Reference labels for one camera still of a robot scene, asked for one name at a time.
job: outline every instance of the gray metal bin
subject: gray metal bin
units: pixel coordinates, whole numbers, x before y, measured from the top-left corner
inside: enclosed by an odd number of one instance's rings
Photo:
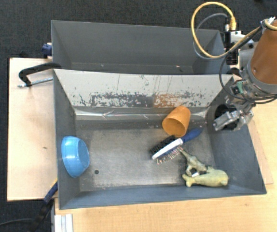
[[[198,58],[188,29],[53,21],[52,35],[54,62],[70,69],[54,71],[61,209],[266,193],[248,128],[212,127],[225,96],[216,75],[221,60]],[[219,32],[200,35],[213,54],[223,51]],[[185,150],[225,170],[228,186],[188,188],[182,155],[160,165],[151,160],[149,150],[168,137],[163,118],[181,104],[192,112],[189,128],[204,128]],[[77,178],[61,157],[69,135],[89,148],[90,166]]]

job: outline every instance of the dark carpet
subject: dark carpet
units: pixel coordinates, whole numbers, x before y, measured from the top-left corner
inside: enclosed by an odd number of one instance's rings
[[[43,43],[51,41],[51,20],[75,20],[119,24],[188,27],[189,17],[201,3],[210,0],[0,0],[0,223],[11,219],[34,218],[41,201],[6,202],[8,72],[7,59],[22,51],[31,58],[42,58]],[[269,16],[277,16],[277,0],[216,0],[235,13],[244,34]],[[222,11],[203,9],[197,21]],[[222,30],[211,21],[206,28]],[[0,227],[1,231],[26,231],[27,224]],[[39,231],[49,231],[49,223]]]

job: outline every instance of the hair brush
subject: hair brush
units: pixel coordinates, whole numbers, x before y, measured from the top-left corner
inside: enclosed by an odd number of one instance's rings
[[[166,162],[167,160],[173,159],[182,151],[182,148],[179,146],[183,145],[187,141],[196,138],[198,135],[201,134],[202,131],[202,128],[194,128],[181,138],[170,136],[164,139],[151,149],[152,159],[158,159],[158,163]]]

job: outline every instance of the metal clamp bar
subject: metal clamp bar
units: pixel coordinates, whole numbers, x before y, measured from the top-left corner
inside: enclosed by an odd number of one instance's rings
[[[61,69],[61,65],[58,64],[58,63],[54,63],[54,62],[49,62],[49,63],[40,64],[40,65],[37,65],[37,66],[33,66],[33,67],[30,67],[30,68],[26,68],[26,69],[21,70],[18,74],[18,77],[25,83],[25,85],[22,85],[22,86],[19,86],[19,87],[30,87],[34,84],[50,81],[50,80],[47,80],[47,79],[43,79],[43,80],[31,82],[27,77],[27,75],[34,74],[34,73],[37,73],[37,72],[42,72],[42,71],[49,70],[49,69]]]

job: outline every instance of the blue brush handle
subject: blue brush handle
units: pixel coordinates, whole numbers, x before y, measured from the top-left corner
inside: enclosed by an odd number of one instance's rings
[[[181,137],[181,140],[183,141],[183,143],[185,143],[189,140],[192,140],[193,138],[196,138],[199,134],[201,134],[202,131],[202,128],[194,128],[191,131],[189,131],[186,135]]]

